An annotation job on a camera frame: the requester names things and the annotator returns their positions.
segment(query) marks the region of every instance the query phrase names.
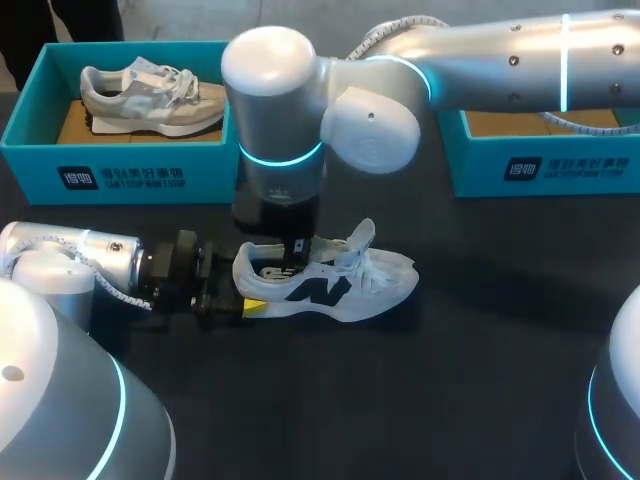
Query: floor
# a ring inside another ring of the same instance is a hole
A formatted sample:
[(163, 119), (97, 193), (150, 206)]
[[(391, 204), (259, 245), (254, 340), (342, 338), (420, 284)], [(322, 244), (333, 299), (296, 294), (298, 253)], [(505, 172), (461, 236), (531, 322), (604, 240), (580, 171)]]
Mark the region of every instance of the floor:
[[(635, 7), (640, 0), (118, 0), (128, 40), (229, 39), (257, 25), (303, 31), (322, 55), (344, 56), (374, 25), (428, 14), (452, 24)], [(69, 41), (61, 22), (59, 38)], [(0, 57), (0, 92), (13, 81)]]

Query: shoelace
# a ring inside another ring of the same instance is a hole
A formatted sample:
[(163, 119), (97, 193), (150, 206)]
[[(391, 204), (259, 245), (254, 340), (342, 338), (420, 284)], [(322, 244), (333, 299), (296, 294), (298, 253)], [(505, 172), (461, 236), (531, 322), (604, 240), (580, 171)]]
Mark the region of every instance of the shoelace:
[(167, 88), (157, 88), (154, 93), (171, 92), (171, 100), (167, 103), (167, 107), (173, 105), (177, 100), (195, 100), (198, 98), (198, 77), (190, 70), (178, 70), (169, 65), (161, 65), (159, 70), (167, 72), (165, 79), (173, 82)]
[(379, 293), (388, 286), (397, 283), (387, 273), (375, 267), (368, 251), (354, 253), (355, 258), (351, 263), (339, 265), (339, 275), (353, 277), (356, 285), (371, 293)]

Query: shoe insole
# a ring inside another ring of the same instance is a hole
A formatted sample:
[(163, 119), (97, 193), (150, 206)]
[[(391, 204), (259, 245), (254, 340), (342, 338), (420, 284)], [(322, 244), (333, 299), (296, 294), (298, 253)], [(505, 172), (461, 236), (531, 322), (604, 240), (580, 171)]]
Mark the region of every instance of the shoe insole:
[(291, 262), (277, 258), (253, 260), (251, 266), (257, 275), (268, 280), (288, 280), (299, 273)]

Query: teal shoe box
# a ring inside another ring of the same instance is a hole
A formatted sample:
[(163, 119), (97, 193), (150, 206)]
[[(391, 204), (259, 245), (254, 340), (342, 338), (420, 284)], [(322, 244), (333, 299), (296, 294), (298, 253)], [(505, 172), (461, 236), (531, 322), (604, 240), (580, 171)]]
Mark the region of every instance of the teal shoe box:
[(20, 95), (0, 151), (32, 205), (233, 201), (239, 149), (227, 103), (220, 142), (56, 145), (80, 72), (122, 70), (138, 56), (222, 83), (226, 42), (46, 45)]
[[(640, 122), (637, 110), (614, 114)], [(460, 111), (438, 123), (456, 197), (640, 193), (640, 135), (474, 137)]]

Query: sneaker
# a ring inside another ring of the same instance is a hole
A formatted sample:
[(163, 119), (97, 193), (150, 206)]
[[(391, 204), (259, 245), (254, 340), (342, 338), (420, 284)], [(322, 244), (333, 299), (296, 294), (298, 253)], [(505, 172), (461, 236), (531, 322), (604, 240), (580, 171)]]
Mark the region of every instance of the sneaker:
[(344, 240), (315, 237), (309, 264), (300, 273), (281, 268), (283, 245), (240, 247), (233, 279), (240, 294), (267, 302), (255, 317), (286, 317), (320, 312), (341, 322), (379, 315), (405, 300), (418, 283), (413, 260), (369, 248), (375, 235), (363, 220)]
[(85, 67), (80, 92), (94, 133), (193, 135), (220, 121), (226, 101), (222, 85), (142, 57), (118, 72)]

